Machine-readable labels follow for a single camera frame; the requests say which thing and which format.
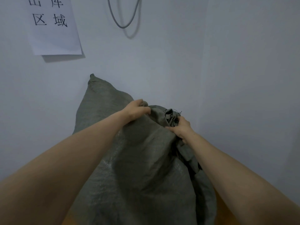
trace paper sign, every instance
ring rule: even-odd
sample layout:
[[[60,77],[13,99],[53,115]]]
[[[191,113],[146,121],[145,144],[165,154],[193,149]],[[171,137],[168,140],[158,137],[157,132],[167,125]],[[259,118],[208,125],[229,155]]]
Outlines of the paper sign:
[[[22,0],[35,55],[81,55],[71,0]]]

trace left hand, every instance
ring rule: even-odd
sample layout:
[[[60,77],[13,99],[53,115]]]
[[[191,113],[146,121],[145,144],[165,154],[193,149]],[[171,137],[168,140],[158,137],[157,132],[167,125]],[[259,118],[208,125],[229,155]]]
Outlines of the left hand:
[[[143,100],[134,100],[130,102],[123,110],[122,113],[126,117],[126,123],[134,121],[144,114],[150,114],[151,108],[148,106],[141,106],[143,104]]]

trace orange floor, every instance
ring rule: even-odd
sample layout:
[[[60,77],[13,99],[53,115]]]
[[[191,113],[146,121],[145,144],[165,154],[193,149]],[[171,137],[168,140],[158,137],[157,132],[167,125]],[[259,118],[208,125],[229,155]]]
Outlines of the orange floor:
[[[217,217],[215,225],[239,225],[238,221],[226,206],[220,195],[216,192],[217,196]],[[62,225],[77,225],[72,219],[72,216],[68,214],[62,223]]]

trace gray cable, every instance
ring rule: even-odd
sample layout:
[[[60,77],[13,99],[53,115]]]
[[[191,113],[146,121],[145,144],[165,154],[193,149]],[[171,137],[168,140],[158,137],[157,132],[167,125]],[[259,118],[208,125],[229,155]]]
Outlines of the gray cable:
[[[133,21],[133,19],[134,19],[134,16],[135,16],[135,13],[136,13],[136,11],[137,11],[137,7],[138,7],[138,5],[139,5],[140,0],[137,0],[137,4],[135,5],[135,9],[134,9],[133,16],[132,16],[131,20],[129,21],[129,23],[126,24],[125,26],[121,26],[121,25],[118,24],[118,22],[117,22],[116,19],[115,19],[115,16],[113,15],[113,11],[112,11],[112,8],[111,8],[111,6],[110,6],[110,0],[107,0],[107,2],[108,2],[108,7],[110,8],[110,13],[111,13],[111,15],[112,15],[112,18],[113,18],[114,22],[116,23],[116,25],[117,25],[119,28],[124,29],[124,28],[127,28],[127,27],[132,23],[132,21]]]

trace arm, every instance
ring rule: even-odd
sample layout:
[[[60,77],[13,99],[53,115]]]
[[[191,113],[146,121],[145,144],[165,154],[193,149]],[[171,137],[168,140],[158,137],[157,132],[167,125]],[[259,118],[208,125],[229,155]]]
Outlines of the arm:
[[[188,144],[228,208],[241,224],[298,224],[300,208],[247,167],[223,153],[190,127],[184,117],[168,127]]]
[[[143,100],[66,138],[0,183],[2,224],[61,224],[117,132],[143,114]]]

